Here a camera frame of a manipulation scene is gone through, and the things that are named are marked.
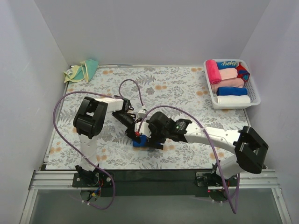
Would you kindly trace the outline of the aluminium front rail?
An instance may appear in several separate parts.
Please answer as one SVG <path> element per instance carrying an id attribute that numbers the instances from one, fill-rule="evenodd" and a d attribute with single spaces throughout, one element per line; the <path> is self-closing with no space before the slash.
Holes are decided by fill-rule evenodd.
<path id="1" fill-rule="evenodd" d="M 108 170 L 116 184 L 190 184 L 198 183 L 199 178 L 210 172 L 210 169 L 140 169 Z M 95 186 L 86 185 L 76 171 L 36 171 L 30 183 L 35 189 L 88 189 Z M 280 188 L 276 172 L 264 169 L 260 174 L 240 173 L 240 188 Z"/>

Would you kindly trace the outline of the green yellow cloth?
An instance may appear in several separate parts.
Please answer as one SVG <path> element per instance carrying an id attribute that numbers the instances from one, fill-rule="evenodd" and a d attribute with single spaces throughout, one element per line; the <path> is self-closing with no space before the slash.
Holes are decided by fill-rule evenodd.
<path id="1" fill-rule="evenodd" d="M 80 65 L 74 65 L 64 72 L 64 83 L 72 82 L 77 83 L 91 81 L 98 69 L 99 62 L 93 59 L 82 61 Z"/>

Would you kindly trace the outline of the floral patterned table mat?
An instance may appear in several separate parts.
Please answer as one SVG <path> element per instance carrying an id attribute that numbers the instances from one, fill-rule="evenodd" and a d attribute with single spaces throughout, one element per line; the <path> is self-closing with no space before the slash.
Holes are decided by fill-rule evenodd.
<path id="1" fill-rule="evenodd" d="M 244 110 L 216 110 L 201 67 L 100 67 L 90 82 L 67 84 L 67 97 L 59 109 L 59 132 L 52 138 L 45 159 L 47 170 L 73 170 L 81 156 L 78 134 L 73 126 L 85 96 L 122 94 L 135 111 L 145 106 L 172 119 L 195 117 L 203 126 L 238 130 L 249 124 Z M 108 114 L 98 138 L 97 160 L 103 169 L 189 169 L 210 168 L 216 158 L 230 152 L 197 143 L 167 140 L 163 150 L 133 147 L 125 126 Z"/>

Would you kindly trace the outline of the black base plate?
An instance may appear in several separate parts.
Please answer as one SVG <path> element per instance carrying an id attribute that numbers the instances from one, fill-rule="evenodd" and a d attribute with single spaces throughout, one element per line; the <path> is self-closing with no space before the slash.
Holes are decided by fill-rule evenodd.
<path id="1" fill-rule="evenodd" d="M 127 169 L 79 171 L 72 186 L 101 188 L 101 196 L 196 196 L 208 197 L 209 187 L 223 188 L 220 176 L 211 169 Z"/>

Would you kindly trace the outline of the white plastic basket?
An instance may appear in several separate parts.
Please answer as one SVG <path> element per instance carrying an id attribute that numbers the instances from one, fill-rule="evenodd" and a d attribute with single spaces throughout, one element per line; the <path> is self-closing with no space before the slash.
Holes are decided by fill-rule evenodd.
<path id="1" fill-rule="evenodd" d="M 214 109 L 246 109 L 261 103 L 243 60 L 208 59 L 204 62 L 204 72 Z"/>

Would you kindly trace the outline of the dusty pink rolled towel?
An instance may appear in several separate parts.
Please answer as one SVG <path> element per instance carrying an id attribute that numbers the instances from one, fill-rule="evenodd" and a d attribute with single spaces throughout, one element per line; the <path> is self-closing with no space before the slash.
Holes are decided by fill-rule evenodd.
<path id="1" fill-rule="evenodd" d="M 240 78 L 232 78 L 227 80 L 222 80 L 218 84 L 212 84 L 212 92 L 216 93 L 219 87 L 238 87 L 242 88 L 244 86 L 244 81 Z"/>

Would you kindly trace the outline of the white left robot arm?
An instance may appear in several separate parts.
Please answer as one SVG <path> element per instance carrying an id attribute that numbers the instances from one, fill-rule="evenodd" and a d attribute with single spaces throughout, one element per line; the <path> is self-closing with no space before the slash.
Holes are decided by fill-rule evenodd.
<path id="1" fill-rule="evenodd" d="M 126 135 L 136 141 L 141 142 L 140 136 L 135 133 L 136 116 L 129 113 L 133 108 L 126 98 L 102 98 L 94 99 L 85 97 L 74 118 L 73 125 L 77 130 L 80 141 L 80 152 L 83 159 L 80 165 L 76 166 L 76 171 L 80 179 L 88 186 L 93 187 L 99 183 L 100 175 L 97 167 L 97 140 L 103 129 L 106 114 L 121 122 L 127 129 Z"/>

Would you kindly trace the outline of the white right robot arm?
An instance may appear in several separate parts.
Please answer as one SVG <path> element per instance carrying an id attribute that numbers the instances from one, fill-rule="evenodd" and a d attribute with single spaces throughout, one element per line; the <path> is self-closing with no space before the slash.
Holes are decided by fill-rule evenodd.
<path id="1" fill-rule="evenodd" d="M 210 177 L 219 186 L 243 171 L 260 174 L 269 148 L 252 127 L 244 126 L 242 130 L 200 127 L 188 119 L 174 121 L 162 112 L 154 113 L 143 122 L 140 131 L 154 142 L 171 139 L 176 142 L 200 143 L 214 145 L 232 153 L 232 156 L 213 165 Z"/>

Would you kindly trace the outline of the hot pink rolled towel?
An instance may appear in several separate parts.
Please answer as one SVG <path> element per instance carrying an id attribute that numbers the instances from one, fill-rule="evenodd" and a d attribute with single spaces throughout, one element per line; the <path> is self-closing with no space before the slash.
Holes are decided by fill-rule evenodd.
<path id="1" fill-rule="evenodd" d="M 206 71 L 210 84 L 218 84 L 222 81 L 221 74 L 215 60 L 208 59 L 206 61 Z"/>

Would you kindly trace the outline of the white rolled towel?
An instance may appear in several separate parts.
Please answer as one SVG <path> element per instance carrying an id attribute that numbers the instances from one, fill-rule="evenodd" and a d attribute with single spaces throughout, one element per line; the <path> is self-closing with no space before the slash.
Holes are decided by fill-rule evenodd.
<path id="1" fill-rule="evenodd" d="M 215 101 L 219 104 L 250 104 L 251 100 L 250 97 L 247 95 L 242 96 L 235 96 L 235 95 L 228 95 L 228 96 L 217 96 Z"/>

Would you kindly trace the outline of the blue lettered rolled towel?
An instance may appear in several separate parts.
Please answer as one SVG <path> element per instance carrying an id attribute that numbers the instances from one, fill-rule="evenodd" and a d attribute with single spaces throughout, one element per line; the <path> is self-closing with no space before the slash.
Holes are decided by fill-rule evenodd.
<path id="1" fill-rule="evenodd" d="M 216 62 L 219 70 L 236 68 L 239 63 L 235 60 Z"/>

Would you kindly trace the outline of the light pink rolled towel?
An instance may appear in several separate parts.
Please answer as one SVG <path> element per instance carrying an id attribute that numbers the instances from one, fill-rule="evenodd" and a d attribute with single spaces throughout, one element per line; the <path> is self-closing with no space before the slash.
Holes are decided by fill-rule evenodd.
<path id="1" fill-rule="evenodd" d="M 219 70 L 222 80 L 237 78 L 238 72 L 236 68 L 226 68 Z"/>

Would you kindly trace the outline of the red blue patterned cloth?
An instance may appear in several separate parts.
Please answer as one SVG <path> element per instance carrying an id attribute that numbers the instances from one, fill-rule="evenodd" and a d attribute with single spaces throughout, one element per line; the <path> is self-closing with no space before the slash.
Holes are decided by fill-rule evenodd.
<path id="1" fill-rule="evenodd" d="M 247 82 L 250 77 L 250 73 L 242 66 L 242 63 L 239 62 L 236 67 L 237 70 L 237 78 L 242 79 L 244 82 Z"/>

